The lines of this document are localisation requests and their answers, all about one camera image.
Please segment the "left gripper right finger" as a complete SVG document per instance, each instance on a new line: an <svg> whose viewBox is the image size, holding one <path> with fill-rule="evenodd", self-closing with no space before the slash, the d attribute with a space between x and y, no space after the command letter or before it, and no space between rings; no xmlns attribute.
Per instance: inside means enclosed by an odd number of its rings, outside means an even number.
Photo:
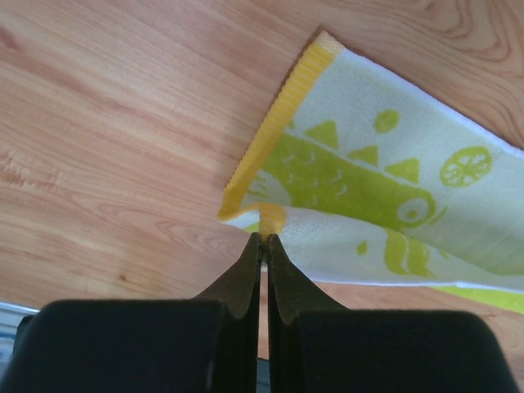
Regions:
<svg viewBox="0 0 524 393"><path fill-rule="evenodd" d="M517 391L495 335L476 315L348 309L290 261L277 236L266 253L272 391Z"/></svg>

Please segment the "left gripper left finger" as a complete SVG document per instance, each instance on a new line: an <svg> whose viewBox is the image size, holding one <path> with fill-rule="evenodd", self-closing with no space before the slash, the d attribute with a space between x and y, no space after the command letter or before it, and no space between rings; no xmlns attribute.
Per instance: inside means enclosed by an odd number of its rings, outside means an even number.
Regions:
<svg viewBox="0 0 524 393"><path fill-rule="evenodd" d="M4 392L253 392L261 238L185 300L60 300L23 320Z"/></svg>

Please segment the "yellow lime patterned towel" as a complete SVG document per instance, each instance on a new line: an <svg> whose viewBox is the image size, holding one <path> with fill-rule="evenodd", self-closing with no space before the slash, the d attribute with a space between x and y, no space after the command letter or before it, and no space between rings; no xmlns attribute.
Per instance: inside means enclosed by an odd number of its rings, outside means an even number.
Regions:
<svg viewBox="0 0 524 393"><path fill-rule="evenodd" d="M321 33L224 189L309 277L523 310L523 153Z"/></svg>

